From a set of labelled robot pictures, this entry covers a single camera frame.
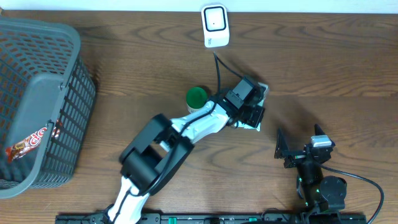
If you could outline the green lid jar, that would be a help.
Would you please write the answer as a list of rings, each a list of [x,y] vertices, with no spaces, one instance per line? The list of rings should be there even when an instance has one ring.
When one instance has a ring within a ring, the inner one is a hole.
[[[185,99],[188,112],[194,113],[205,106],[208,94],[202,87],[195,86],[187,91]]]

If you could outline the red candy bar wrapper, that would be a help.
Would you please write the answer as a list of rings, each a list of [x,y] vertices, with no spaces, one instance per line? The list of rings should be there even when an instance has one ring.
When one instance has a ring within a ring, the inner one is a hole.
[[[37,149],[40,146],[47,130],[48,127],[44,126],[28,135],[23,140],[7,147],[4,151],[7,163],[10,164]]]

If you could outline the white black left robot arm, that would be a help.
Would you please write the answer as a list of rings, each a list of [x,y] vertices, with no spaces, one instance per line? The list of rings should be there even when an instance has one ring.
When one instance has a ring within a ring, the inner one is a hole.
[[[104,212],[105,223],[137,223],[150,196],[175,175],[195,144],[227,126],[260,129],[269,87],[243,80],[199,110],[180,118],[154,116],[119,157],[121,188]]]

